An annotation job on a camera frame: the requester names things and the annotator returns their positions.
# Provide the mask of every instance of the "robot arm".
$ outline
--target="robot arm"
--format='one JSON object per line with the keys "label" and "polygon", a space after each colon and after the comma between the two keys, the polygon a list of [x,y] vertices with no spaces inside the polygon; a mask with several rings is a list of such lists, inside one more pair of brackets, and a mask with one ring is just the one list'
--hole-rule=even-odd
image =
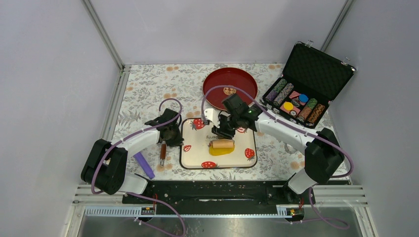
{"label": "robot arm", "polygon": [[[155,127],[163,124],[176,117],[177,112],[166,109],[158,118],[145,123],[142,130],[148,130],[139,133],[129,140],[124,141],[115,147],[106,157],[107,165],[103,164],[96,177],[95,187],[103,190],[109,195],[120,192],[133,192],[141,194],[147,186],[147,180],[142,177],[126,172],[126,161],[148,146],[165,141],[168,146],[179,146],[182,144],[182,136],[179,131],[179,125],[173,121],[165,126]],[[82,180],[91,183],[93,174],[99,165],[100,160],[104,156],[111,144],[115,144],[118,140],[112,142],[103,139],[97,140],[87,158],[86,164],[82,171]]]}
{"label": "robot arm", "polygon": [[[317,134],[338,145],[335,135],[327,128],[318,132],[314,129],[302,127],[268,111],[270,115],[275,117],[275,120],[273,120],[256,105],[249,107],[237,94],[227,97],[223,104],[230,115],[218,116],[213,109],[206,109],[204,112],[206,119],[215,121],[212,132],[218,135],[219,138],[232,139],[237,128],[250,128],[253,131],[272,135],[305,155],[305,168],[292,176],[284,186],[284,189],[291,190],[291,193],[299,195],[317,183],[327,182],[344,160],[344,155],[338,150],[313,137],[307,136],[307,133]],[[288,126],[276,122],[276,120],[280,120]],[[295,131],[290,126],[302,129],[306,133]]]}

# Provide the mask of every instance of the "case latch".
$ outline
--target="case latch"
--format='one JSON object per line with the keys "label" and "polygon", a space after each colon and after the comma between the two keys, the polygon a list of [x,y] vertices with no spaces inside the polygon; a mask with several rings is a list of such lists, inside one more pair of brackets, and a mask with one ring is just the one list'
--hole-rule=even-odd
{"label": "case latch", "polygon": [[309,41],[307,41],[307,43],[305,43],[305,46],[307,46],[307,47],[311,47],[311,45],[313,45],[313,41],[311,41],[311,40],[309,40]]}
{"label": "case latch", "polygon": [[351,61],[349,58],[347,58],[347,57],[345,57],[345,59],[342,61],[342,62],[340,62],[342,65],[345,65],[345,66],[347,66],[348,64],[349,64],[349,61]]}

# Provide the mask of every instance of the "strawberry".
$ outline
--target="strawberry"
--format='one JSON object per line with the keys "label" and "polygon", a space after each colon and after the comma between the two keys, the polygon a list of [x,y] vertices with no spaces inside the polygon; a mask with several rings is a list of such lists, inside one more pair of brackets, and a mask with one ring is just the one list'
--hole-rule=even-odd
{"label": "strawberry", "polygon": [[183,151],[187,152],[191,149],[191,147],[192,147],[191,145],[186,145],[186,146],[183,147]]}
{"label": "strawberry", "polygon": [[248,160],[253,160],[254,159],[254,150],[250,149],[250,148],[246,148],[245,150],[245,156],[247,157]]}
{"label": "strawberry", "polygon": [[211,168],[217,168],[218,165],[212,161],[205,161],[201,164],[202,168],[204,169],[211,169]]}
{"label": "strawberry", "polygon": [[200,118],[194,119],[192,123],[192,130],[199,130],[201,128],[205,127],[204,122]]}
{"label": "strawberry", "polygon": [[239,133],[245,133],[245,132],[247,132],[247,129],[246,128],[239,127],[239,128],[237,128],[237,131]]}

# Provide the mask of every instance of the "black case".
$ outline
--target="black case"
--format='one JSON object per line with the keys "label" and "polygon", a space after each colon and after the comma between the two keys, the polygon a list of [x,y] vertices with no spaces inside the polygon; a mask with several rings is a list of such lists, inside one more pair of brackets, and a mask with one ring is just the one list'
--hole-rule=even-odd
{"label": "black case", "polygon": [[[301,124],[304,127],[314,128],[325,114],[330,102],[337,97],[355,72],[356,69],[346,62],[333,58],[308,44],[297,42],[282,71],[282,75],[263,95],[262,103],[267,108],[272,109],[276,114],[292,122]],[[289,98],[291,92],[279,106],[274,106],[273,103],[265,99],[282,78],[294,85],[292,91],[305,94],[309,99],[315,98],[318,104],[325,106],[325,109],[314,123],[307,121],[301,122],[296,119],[298,115],[294,117],[280,109],[282,104],[291,101]]]}

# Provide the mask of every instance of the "white tray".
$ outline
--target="white tray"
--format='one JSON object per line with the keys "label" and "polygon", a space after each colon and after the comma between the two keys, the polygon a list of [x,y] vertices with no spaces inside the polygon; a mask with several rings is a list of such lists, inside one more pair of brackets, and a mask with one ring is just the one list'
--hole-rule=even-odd
{"label": "white tray", "polygon": [[[245,131],[240,128],[234,136],[235,149],[232,153],[212,156],[209,153],[210,141],[216,140],[217,136],[211,132],[213,124],[204,125],[204,127],[196,124],[201,121],[200,118],[189,118],[182,123],[183,146],[180,148],[180,164],[186,169],[203,169],[210,165],[212,168],[248,168],[256,164],[256,148],[254,143],[253,131],[248,129]],[[245,155],[245,151],[249,149],[254,151],[253,157]]]}

